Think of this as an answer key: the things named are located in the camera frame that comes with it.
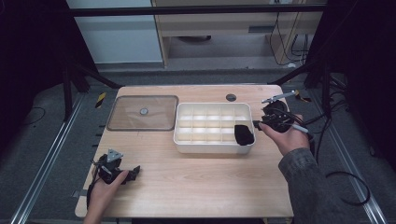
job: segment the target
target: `person's right hand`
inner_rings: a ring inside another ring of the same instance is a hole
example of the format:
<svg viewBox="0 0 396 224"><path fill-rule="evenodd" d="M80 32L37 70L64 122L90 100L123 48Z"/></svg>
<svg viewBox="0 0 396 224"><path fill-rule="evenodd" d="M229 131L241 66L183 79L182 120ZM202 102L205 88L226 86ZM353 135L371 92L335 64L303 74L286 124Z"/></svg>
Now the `person's right hand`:
<svg viewBox="0 0 396 224"><path fill-rule="evenodd" d="M270 137L279 148L283 156L300 147L309 148L309 141L306 133L290 127L285 133L279 133L272 129L270 126L259 123L262 131Z"/></svg>

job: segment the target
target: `white plastic tray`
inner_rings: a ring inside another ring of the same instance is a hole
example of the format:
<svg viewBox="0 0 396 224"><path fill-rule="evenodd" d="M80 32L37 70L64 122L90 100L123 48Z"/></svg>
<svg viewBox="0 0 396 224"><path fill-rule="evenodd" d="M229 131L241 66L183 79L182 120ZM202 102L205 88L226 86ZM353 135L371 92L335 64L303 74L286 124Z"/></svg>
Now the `white plastic tray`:
<svg viewBox="0 0 396 224"><path fill-rule="evenodd" d="M239 103L182 103L177 107L174 141L181 153L249 153L254 145L236 143L234 126L254 136L250 106Z"/></svg>

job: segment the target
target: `clear plastic lid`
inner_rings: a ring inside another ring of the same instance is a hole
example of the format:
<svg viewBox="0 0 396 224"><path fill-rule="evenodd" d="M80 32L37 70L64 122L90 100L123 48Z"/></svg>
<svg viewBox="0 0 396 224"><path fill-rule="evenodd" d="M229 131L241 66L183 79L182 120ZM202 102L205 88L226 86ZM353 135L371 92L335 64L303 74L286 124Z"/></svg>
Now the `clear plastic lid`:
<svg viewBox="0 0 396 224"><path fill-rule="evenodd" d="M178 98L175 95L118 97L107 121L109 131L172 131Z"/></svg>

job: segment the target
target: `black tool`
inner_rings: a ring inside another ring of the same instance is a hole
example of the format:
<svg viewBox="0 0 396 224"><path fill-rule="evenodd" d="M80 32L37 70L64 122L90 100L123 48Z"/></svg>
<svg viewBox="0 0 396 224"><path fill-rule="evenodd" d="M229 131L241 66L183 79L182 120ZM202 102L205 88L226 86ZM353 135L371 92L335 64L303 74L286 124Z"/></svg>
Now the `black tool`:
<svg viewBox="0 0 396 224"><path fill-rule="evenodd" d="M282 101L278 99L291 96L294 94L294 91L274 96L270 99L262 101L262 104L269 103L265 106L262 111L264 112L264 116L262 116L262 120L253 120L253 125L255 128L262 130L259 126L259 123L262 122L272 129L279 133L286 132L291 125L294 123L295 118L291 116L288 112L288 107Z"/></svg>
<svg viewBox="0 0 396 224"><path fill-rule="evenodd" d="M88 188L87 192L87 208L90 205L91 192L97 181L96 177L99 175L107 184L111 184L117 176L122 172L120 169L121 157L123 155L114 149L109 149L107 154L104 154L99 158L99 161L92 162L95 165L95 173L93 180ZM137 175L140 172L140 166L136 166L132 171L128 172L128 175L122 181L122 185L126 184L127 181L136 180Z"/></svg>

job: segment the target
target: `dark background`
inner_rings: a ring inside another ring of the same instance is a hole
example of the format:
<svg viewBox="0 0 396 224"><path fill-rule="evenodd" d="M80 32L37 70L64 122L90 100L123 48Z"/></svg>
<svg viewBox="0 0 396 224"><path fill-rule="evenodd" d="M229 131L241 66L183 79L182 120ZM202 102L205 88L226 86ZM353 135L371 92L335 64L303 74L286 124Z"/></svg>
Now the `dark background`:
<svg viewBox="0 0 396 224"><path fill-rule="evenodd" d="M392 128L396 2L334 0L329 5L345 7L323 13L307 61L320 58L331 72L345 74L351 112L370 141L373 155L385 157L396 171L396 132ZM320 82L321 66L311 69L307 85Z"/></svg>
<svg viewBox="0 0 396 224"><path fill-rule="evenodd" d="M63 82L64 56L96 71L74 18L50 15L64 0L3 0L0 15L0 153L18 131L35 96ZM79 72L75 76L84 77Z"/></svg>

